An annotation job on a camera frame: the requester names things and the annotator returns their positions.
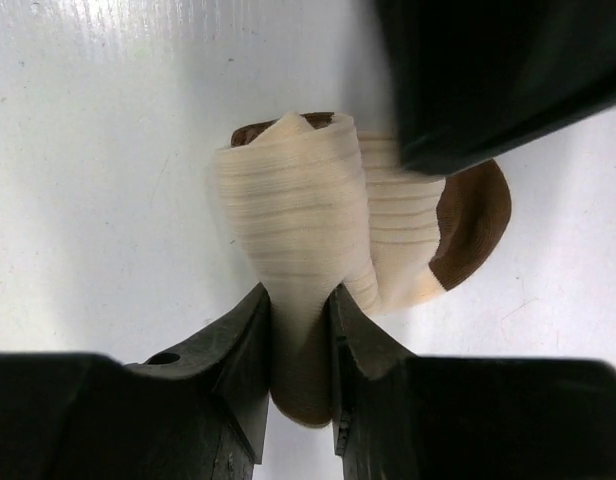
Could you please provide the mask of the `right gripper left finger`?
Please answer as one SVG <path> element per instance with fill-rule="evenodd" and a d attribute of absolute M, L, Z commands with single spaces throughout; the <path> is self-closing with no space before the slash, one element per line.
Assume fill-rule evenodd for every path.
<path fill-rule="evenodd" d="M 269 298 L 143 363 L 0 354 L 0 479 L 248 479 L 263 455 Z"/>

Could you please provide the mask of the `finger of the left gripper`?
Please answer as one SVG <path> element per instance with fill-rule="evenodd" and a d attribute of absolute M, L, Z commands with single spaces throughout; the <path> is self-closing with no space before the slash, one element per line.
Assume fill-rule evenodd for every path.
<path fill-rule="evenodd" d="M 408 170 L 449 176 L 616 106 L 616 0 L 373 8 Z"/>

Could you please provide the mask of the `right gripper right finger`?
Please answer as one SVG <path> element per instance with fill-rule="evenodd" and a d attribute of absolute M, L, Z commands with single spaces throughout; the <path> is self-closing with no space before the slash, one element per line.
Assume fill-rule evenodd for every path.
<path fill-rule="evenodd" d="M 348 479 L 616 479 L 602 361 L 417 356 L 329 298 L 335 451 Z"/>

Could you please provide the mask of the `cream brown striped sock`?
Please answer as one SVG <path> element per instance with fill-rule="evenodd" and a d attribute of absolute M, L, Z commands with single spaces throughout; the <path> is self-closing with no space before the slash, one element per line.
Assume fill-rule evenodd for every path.
<path fill-rule="evenodd" d="M 393 135 L 336 113 L 242 127 L 215 154 L 227 224 L 271 301 L 272 399 L 302 426 L 332 418 L 324 307 L 337 287 L 366 315 L 411 308 L 467 280 L 508 226 L 496 162 L 435 177 L 398 160 Z"/>

